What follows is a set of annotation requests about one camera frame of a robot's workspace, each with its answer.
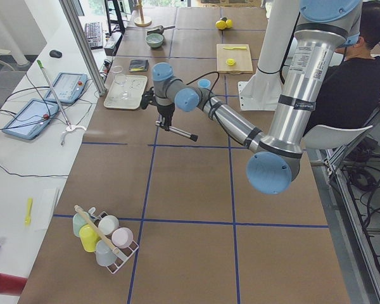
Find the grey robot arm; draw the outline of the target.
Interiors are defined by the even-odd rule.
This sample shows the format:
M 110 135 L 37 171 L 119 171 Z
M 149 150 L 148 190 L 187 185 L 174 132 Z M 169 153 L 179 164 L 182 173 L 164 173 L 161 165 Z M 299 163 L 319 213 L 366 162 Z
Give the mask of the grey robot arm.
M 173 130 L 175 108 L 199 108 L 254 154 L 246 166 L 250 184 L 265 194 L 285 191 L 300 171 L 300 142 L 336 48 L 355 43 L 361 1 L 301 1 L 294 36 L 297 47 L 277 102 L 268 134 L 213 96 L 208 89 L 186 85 L 168 63 L 152 69 L 154 97 L 161 128 Z

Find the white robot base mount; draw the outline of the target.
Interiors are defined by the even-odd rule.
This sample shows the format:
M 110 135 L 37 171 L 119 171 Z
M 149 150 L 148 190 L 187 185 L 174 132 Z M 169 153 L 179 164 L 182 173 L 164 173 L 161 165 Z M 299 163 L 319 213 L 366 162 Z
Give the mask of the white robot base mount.
M 300 12 L 299 1 L 273 1 L 256 73 L 238 83 L 243 111 L 274 111 L 282 92 L 280 71 Z

